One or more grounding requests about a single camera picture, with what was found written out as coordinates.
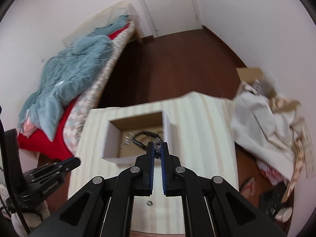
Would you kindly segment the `pink slipper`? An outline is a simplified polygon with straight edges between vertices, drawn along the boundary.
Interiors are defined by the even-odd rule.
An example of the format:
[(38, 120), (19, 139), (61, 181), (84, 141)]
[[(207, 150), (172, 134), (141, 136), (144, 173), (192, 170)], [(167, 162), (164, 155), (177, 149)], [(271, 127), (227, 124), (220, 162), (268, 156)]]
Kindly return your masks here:
[(240, 193), (246, 198), (249, 199), (256, 192), (256, 180), (254, 177), (247, 179), (241, 187)]

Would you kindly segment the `white door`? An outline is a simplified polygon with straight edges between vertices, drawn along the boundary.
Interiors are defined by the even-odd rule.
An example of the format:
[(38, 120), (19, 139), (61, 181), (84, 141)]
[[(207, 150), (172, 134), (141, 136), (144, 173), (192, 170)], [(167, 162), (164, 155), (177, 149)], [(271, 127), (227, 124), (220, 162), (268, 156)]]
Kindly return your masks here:
[(199, 29), (196, 1), (142, 0), (157, 37)]

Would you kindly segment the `brown cardboard box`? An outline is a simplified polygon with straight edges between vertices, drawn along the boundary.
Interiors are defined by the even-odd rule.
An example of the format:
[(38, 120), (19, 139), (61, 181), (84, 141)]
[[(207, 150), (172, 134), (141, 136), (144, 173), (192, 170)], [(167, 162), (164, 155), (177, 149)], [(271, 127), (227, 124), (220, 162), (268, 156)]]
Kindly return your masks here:
[(237, 67), (236, 71), (241, 82), (246, 82), (261, 95), (269, 99), (276, 96), (275, 81), (268, 73), (258, 67)]

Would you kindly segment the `checkered pastel mattress cover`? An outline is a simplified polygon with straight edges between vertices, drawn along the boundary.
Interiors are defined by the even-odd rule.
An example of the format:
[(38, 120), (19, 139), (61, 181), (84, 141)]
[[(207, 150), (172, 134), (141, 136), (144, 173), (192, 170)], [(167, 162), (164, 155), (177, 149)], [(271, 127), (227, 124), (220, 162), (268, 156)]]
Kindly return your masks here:
[(99, 72), (92, 86), (79, 95), (72, 110), (70, 111), (63, 129), (63, 140), (68, 150), (70, 150), (73, 154), (76, 153), (89, 111), (97, 108), (110, 75), (135, 31), (135, 23), (131, 20), (126, 25), (126, 28), (118, 33), (118, 35), (112, 40), (113, 52), (106, 61), (105, 66), (103, 66)]

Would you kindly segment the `white cloth pile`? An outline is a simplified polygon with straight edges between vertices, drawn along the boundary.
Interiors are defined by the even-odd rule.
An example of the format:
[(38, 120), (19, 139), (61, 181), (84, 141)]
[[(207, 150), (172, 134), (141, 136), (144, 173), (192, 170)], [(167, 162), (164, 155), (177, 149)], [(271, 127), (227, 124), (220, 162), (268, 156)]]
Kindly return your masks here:
[(308, 129), (297, 100), (245, 91), (234, 99), (234, 141), (290, 180), (295, 172), (295, 141), (306, 144)]

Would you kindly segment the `teal quilted blanket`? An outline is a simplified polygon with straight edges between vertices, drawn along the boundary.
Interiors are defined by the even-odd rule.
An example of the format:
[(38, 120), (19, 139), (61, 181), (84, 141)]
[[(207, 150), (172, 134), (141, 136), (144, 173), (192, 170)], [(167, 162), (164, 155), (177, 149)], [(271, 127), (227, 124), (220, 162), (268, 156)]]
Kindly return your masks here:
[(21, 134), (30, 137), (40, 129), (49, 141), (54, 140), (64, 108), (92, 86), (113, 52), (109, 35), (128, 22), (129, 16), (121, 15), (110, 25), (77, 38), (46, 62), (38, 90), (29, 96), (19, 113)]

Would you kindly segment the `white cup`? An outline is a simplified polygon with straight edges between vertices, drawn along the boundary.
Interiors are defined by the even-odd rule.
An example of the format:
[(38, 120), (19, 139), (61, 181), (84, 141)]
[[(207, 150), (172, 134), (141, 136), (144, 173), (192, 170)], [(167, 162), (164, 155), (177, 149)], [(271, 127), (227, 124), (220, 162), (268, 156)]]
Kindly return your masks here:
[(290, 217), (292, 216), (293, 208), (292, 207), (284, 207), (281, 208), (278, 213), (274, 216), (276, 221), (285, 223), (287, 222)]

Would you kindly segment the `red bed sheet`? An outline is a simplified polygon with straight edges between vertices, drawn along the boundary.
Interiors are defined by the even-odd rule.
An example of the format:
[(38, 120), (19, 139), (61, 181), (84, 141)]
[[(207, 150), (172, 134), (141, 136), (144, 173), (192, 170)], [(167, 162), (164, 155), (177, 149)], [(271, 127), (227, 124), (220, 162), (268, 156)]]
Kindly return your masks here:
[(129, 21), (110, 36), (84, 36), (50, 58), (42, 71), (40, 87), (19, 113), (20, 137), (41, 133), (44, 140), (62, 140), (61, 151), (51, 158), (64, 160), (75, 153), (85, 121), (95, 109), (119, 56), (135, 33)]

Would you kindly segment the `open white cardboard box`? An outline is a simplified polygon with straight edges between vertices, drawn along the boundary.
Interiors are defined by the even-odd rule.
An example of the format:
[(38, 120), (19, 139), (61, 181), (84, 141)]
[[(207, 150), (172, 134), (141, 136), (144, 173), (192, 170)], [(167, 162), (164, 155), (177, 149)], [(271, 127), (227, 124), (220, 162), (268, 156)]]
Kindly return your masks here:
[(146, 153), (148, 143), (168, 144), (169, 153), (176, 155), (179, 133), (165, 110), (108, 119), (102, 137), (100, 157), (119, 166), (132, 165)]

